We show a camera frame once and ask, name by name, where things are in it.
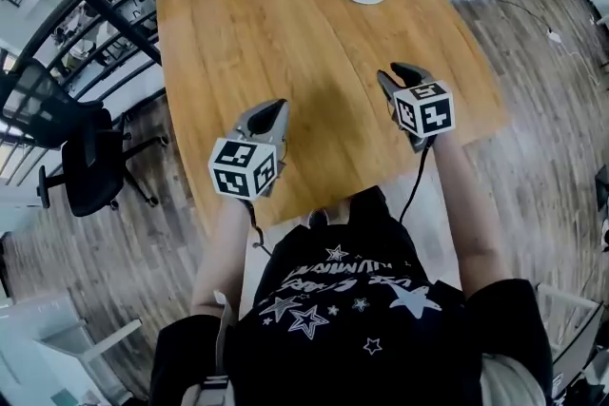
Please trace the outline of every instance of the black t-shirt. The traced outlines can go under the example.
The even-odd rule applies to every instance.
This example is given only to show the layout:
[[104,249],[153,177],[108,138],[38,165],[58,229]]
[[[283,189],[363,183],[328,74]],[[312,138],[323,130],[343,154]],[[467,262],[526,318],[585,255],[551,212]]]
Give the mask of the black t-shirt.
[[[219,326],[199,316],[161,332],[151,405],[180,404],[215,374]],[[334,225],[297,227],[278,245],[253,309],[226,333],[224,364],[238,405],[477,405],[482,354],[517,360],[549,397],[550,348],[528,281],[465,301],[428,282],[413,246]]]

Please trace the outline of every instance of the wooden floor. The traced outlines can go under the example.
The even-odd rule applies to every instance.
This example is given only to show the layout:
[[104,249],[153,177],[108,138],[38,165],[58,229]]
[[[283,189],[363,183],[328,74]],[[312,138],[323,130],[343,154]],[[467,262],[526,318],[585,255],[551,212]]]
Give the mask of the wooden floor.
[[[607,59],[608,39],[590,24],[585,0],[508,1],[542,15],[564,46],[550,45],[545,27],[516,7],[497,0],[456,3],[497,73],[512,117],[495,136],[470,145],[467,154],[499,210],[516,274],[609,300],[609,256],[599,252],[594,193],[594,175],[609,159],[608,95],[597,68]],[[574,51],[580,55],[569,54]],[[150,183],[161,205],[148,208],[126,188],[118,212],[105,209],[75,219],[63,189],[55,188],[51,209],[41,211],[29,230],[4,239],[4,259],[17,300],[68,289],[95,339],[141,318],[142,331],[106,357],[126,386],[144,396],[159,330],[187,314],[206,233],[196,219],[166,101],[142,114],[130,130],[134,144],[164,130],[171,137],[169,148],[153,147],[133,160],[134,174]],[[413,179],[404,176],[383,186],[394,215]],[[270,232],[270,239],[277,241],[292,224]],[[433,163],[406,226],[430,274],[454,279]],[[560,335],[567,321],[563,314],[549,324]]]

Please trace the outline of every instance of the star print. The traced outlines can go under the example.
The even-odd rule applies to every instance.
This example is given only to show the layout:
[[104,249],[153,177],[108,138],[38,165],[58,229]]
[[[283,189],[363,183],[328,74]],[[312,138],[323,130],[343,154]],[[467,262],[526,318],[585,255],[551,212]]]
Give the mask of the star print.
[[402,287],[391,282],[388,282],[387,284],[391,286],[391,289],[393,289],[397,296],[397,299],[389,305],[389,308],[405,306],[416,319],[422,317],[422,312],[425,308],[431,308],[436,311],[442,310],[437,303],[427,299],[427,292],[429,291],[428,286],[421,286],[413,291],[406,291]]
[[313,340],[313,337],[315,337],[316,326],[329,323],[327,319],[317,314],[317,304],[304,313],[297,310],[289,310],[289,312],[294,316],[296,321],[292,323],[287,331],[302,330],[309,340]]
[[295,303],[295,296],[288,298],[287,300],[282,300],[280,298],[275,298],[275,304],[271,304],[268,308],[260,312],[260,315],[264,315],[266,313],[275,313],[275,321],[279,323],[279,320],[282,319],[282,316],[285,313],[285,310],[289,308],[295,308],[296,306],[303,306],[302,303]]
[[341,246],[339,245],[336,249],[325,249],[326,252],[330,255],[326,261],[341,261],[344,256],[348,256],[348,252],[343,252],[341,250]]
[[367,350],[371,356],[374,356],[375,352],[379,352],[383,349],[380,342],[381,339],[377,338],[376,340],[372,340],[370,338],[367,339],[367,344],[363,347],[364,350]]
[[356,298],[352,308],[358,309],[360,310],[360,312],[362,312],[364,308],[367,308],[368,306],[370,306],[370,304],[368,303],[366,298]]

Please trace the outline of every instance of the black office chair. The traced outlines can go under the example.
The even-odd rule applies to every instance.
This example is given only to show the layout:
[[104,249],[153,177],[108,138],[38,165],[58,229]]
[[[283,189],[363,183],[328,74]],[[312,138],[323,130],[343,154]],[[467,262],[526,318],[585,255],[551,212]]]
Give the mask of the black office chair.
[[158,200],[147,196],[126,162],[153,144],[166,146],[166,136],[154,137],[123,151],[125,116],[117,129],[102,102],[79,103],[68,96],[37,60],[20,63],[16,72],[0,74],[0,119],[30,135],[37,145],[62,147],[63,174],[48,177],[41,166],[38,195],[49,208],[49,188],[66,185],[69,206],[76,217],[85,217],[109,205],[123,188],[124,180],[150,206]]

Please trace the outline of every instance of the wooden table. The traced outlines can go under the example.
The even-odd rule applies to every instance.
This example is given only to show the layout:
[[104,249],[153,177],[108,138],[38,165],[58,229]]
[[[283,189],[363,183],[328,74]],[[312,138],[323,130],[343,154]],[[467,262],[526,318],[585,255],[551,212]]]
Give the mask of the wooden table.
[[219,205],[207,173],[216,138],[246,109],[290,102],[287,168],[256,202],[270,226],[418,165],[376,82],[392,61],[427,68],[454,92],[463,143],[506,120],[478,43],[448,0],[157,0],[178,146],[204,224]]

